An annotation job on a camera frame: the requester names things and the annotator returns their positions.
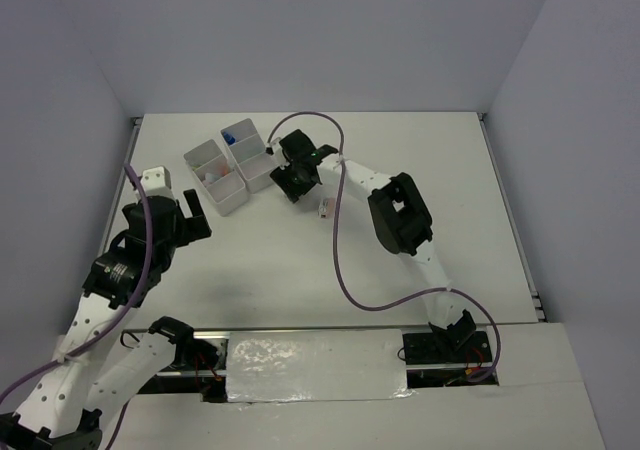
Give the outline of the pink white mini stapler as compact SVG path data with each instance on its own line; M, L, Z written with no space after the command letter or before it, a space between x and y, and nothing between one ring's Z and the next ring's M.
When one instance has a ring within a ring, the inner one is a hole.
M321 219L332 219L335 213L335 208L335 198L323 198L318 206L318 216Z

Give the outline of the clear bottle blue cap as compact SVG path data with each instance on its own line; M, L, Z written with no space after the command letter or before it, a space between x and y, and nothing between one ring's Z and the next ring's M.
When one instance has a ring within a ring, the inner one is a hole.
M236 142L235 137L226 131L222 131L221 135L227 145L233 145Z

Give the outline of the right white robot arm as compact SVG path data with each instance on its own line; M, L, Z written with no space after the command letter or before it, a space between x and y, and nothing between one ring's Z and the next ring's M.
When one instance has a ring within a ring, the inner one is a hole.
M332 259L338 285L353 306L371 313L382 312L423 296L451 290L450 280L436 255L431 213L409 174L401 172L392 176L374 171L345 158L331 145L315 146L301 130L283 138L271 137L267 153L277 162L270 178L292 203L297 203L317 185L337 186ZM427 289L378 306L360 303L350 294L338 254L339 219L346 194L367 205L378 242L392 255L410 257L428 282Z

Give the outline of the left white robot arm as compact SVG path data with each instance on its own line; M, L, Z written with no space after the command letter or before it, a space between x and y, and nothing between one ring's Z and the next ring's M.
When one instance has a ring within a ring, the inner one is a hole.
M94 260L78 311L51 362L34 371L38 383L1 417L1 446L14 449L96 449L102 428L157 372L213 369L219 350L188 324L163 316L130 353L103 367L129 317L159 284L175 251L211 235L198 195L187 190L184 216L171 196L126 205L127 228Z

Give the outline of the left white divided container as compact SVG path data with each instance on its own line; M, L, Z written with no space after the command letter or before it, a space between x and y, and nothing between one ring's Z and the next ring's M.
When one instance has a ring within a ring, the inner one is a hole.
M214 140L187 151L183 159L220 216L228 216L248 202L244 180Z

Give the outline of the white divided container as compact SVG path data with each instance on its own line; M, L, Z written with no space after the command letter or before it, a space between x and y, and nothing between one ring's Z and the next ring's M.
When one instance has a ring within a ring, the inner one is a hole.
M244 180L214 140L187 151L183 159L220 216L228 216L248 202Z
M233 135L236 142L227 145L225 151L232 168L239 173L247 190L255 194L273 184L270 173L276 168L273 157L267 153L266 144L254 122L246 118L220 131Z

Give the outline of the right white divided container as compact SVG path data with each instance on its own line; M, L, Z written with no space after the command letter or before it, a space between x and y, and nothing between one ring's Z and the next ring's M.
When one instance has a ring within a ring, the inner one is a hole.
M246 118L220 131L233 135L236 142L227 145L225 151L232 168L239 173L247 190L255 194L273 184L270 173L276 168L273 157L267 153L266 144L254 122Z

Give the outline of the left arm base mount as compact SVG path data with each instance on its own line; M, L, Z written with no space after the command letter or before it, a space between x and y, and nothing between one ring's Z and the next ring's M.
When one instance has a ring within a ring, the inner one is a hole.
M206 403L227 402L227 339L211 343L196 338L191 326L169 316L152 323L149 332L176 343L176 356L141 387L139 395L197 394Z

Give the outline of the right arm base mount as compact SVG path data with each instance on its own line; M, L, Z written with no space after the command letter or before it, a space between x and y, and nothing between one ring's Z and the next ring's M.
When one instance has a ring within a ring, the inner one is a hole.
M445 328L430 324L428 331L403 333L396 356L406 367L410 389L497 383L488 334L468 310Z

